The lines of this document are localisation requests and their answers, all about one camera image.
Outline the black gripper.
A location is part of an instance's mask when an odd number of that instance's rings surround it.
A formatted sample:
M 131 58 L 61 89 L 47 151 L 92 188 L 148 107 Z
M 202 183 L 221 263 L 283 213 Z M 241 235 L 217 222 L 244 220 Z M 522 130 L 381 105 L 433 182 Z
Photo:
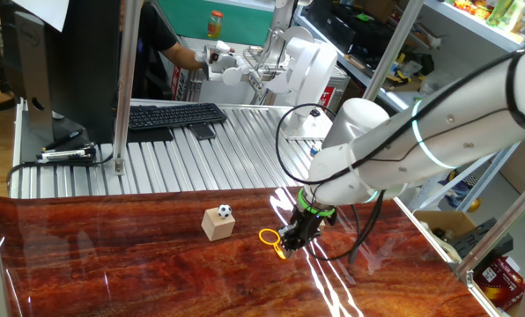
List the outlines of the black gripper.
M 291 223 L 277 228 L 285 257 L 290 258 L 295 252 L 321 236 L 320 225 L 323 222 L 334 224 L 334 210 L 312 213 L 309 210 L 296 207 L 291 217 Z

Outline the person hand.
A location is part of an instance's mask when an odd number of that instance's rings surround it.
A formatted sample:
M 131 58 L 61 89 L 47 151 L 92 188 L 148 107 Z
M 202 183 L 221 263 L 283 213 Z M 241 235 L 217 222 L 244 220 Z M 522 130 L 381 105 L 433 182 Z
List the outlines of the person hand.
M 220 51 L 215 47 L 205 46 L 195 52 L 195 60 L 202 65 L 204 74 L 209 73 L 210 66 L 219 59 Z

